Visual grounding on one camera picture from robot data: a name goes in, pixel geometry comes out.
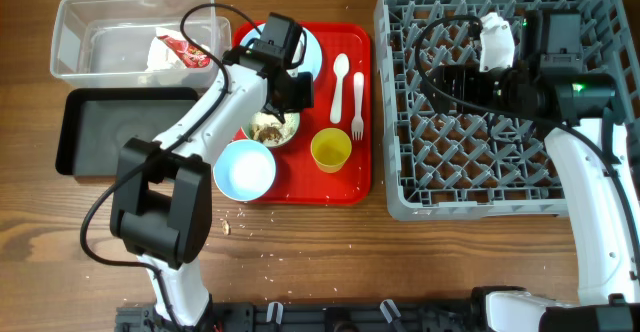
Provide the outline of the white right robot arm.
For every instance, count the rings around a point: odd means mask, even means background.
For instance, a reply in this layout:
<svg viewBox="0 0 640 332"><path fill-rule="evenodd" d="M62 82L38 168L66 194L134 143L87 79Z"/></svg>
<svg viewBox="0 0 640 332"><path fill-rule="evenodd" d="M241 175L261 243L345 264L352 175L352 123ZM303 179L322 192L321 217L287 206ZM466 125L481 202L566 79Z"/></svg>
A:
<svg viewBox="0 0 640 332"><path fill-rule="evenodd" d="M522 289L478 289L479 324L490 331L635 331L639 327L639 201L633 176L639 135L607 73L583 69L581 16L534 10L520 39L495 13L468 18L477 66L421 70L432 107L531 121L563 188L576 244L579 302Z"/></svg>

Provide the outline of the yellow plastic cup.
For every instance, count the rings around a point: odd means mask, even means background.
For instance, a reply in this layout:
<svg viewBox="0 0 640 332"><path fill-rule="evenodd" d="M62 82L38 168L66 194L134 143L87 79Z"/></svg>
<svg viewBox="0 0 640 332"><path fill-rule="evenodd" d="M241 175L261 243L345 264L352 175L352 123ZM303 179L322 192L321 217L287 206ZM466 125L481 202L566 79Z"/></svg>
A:
<svg viewBox="0 0 640 332"><path fill-rule="evenodd" d="M343 130L325 128L313 137L310 150L314 162L322 172L336 173L349 159L352 142Z"/></svg>

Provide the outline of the light blue bowl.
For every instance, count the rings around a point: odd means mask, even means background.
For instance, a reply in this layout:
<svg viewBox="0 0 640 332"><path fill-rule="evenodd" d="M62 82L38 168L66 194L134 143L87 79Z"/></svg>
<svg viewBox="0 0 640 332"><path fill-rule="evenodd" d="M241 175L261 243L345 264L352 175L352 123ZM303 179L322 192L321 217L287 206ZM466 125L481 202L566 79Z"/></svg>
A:
<svg viewBox="0 0 640 332"><path fill-rule="evenodd" d="M226 197L249 202L263 196L273 185L276 163L271 151L260 142L242 139L231 142L219 156L214 181Z"/></svg>

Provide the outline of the green bowl with rice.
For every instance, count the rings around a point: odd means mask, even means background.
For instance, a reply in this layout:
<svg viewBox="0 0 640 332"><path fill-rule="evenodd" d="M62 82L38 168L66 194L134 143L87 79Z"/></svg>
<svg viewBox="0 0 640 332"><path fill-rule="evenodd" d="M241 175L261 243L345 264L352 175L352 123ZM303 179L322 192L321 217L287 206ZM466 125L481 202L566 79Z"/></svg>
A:
<svg viewBox="0 0 640 332"><path fill-rule="evenodd" d="M241 127L244 135L260 142L267 148L278 148L287 144L297 133L300 126L299 113L286 113L281 123L275 116L258 112Z"/></svg>

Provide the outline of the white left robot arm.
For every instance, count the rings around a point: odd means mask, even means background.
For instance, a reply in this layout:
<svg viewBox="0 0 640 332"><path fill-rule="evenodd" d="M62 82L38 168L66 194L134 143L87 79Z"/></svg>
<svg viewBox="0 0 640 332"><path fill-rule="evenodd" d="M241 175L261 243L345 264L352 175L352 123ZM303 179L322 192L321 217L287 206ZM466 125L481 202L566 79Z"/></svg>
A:
<svg viewBox="0 0 640 332"><path fill-rule="evenodd" d="M204 96L151 141L122 148L110 232L147 270L156 304L150 327L207 331L213 301L198 255L212 224L212 169L241 126L258 112L283 118L313 105L314 78L279 62L240 60L219 68Z"/></svg>

